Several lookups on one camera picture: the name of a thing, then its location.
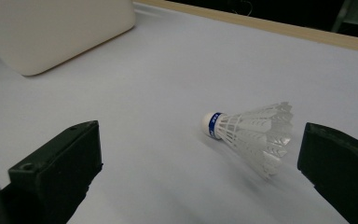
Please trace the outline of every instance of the wooden edge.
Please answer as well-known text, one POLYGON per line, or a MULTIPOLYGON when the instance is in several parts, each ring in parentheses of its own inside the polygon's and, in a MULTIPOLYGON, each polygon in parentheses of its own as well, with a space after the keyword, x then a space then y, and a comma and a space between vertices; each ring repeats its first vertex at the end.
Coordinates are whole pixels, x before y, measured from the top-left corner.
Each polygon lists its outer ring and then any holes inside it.
POLYGON ((266 21, 258 18, 246 17, 209 8, 193 7, 164 0, 133 0, 133 2, 142 3, 153 7, 162 7, 180 12, 185 12, 188 14, 201 16, 217 21, 225 21, 238 25, 248 26, 280 35, 290 35, 293 37, 308 39, 318 43, 339 46, 346 49, 358 50, 358 37, 354 36, 339 35, 326 31, 294 26, 276 21, 266 21))

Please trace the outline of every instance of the screw hole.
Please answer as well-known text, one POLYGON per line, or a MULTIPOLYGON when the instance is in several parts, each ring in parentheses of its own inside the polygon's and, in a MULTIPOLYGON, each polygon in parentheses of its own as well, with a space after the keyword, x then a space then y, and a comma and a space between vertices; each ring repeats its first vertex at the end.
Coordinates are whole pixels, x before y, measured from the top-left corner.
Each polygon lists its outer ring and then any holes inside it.
POLYGON ((20 169, 30 171, 34 169, 34 165, 32 163, 25 163, 20 167, 20 169))

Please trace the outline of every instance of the white table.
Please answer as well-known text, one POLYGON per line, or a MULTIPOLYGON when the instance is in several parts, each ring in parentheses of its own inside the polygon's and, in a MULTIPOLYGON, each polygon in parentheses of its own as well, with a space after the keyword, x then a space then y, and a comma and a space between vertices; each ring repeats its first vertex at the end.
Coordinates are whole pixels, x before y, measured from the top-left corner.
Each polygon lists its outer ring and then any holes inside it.
POLYGON ((0 61, 0 187, 69 126, 100 122, 103 171, 70 223, 343 223, 296 168, 306 122, 358 139, 358 51, 135 4, 136 27, 43 75, 0 61), (289 101, 290 153, 260 179, 200 130, 289 101))

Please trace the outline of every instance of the white shuttlecock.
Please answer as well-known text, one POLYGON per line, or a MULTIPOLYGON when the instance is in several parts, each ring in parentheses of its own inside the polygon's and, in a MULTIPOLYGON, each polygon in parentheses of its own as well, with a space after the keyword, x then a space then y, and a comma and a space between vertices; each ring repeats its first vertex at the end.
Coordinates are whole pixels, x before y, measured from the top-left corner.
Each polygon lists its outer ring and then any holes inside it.
POLYGON ((202 120, 202 130, 212 138, 223 139, 258 174, 269 178, 277 173, 280 157, 287 152, 291 108, 283 102, 234 116, 209 113, 202 120))

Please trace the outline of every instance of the white box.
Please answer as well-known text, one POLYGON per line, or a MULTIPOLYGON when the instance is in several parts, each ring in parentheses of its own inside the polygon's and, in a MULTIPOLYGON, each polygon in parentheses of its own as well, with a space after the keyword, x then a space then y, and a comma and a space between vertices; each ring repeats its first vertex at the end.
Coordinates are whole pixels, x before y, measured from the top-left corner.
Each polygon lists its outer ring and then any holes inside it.
POLYGON ((0 0, 0 58, 39 74, 134 24, 131 0, 0 0))

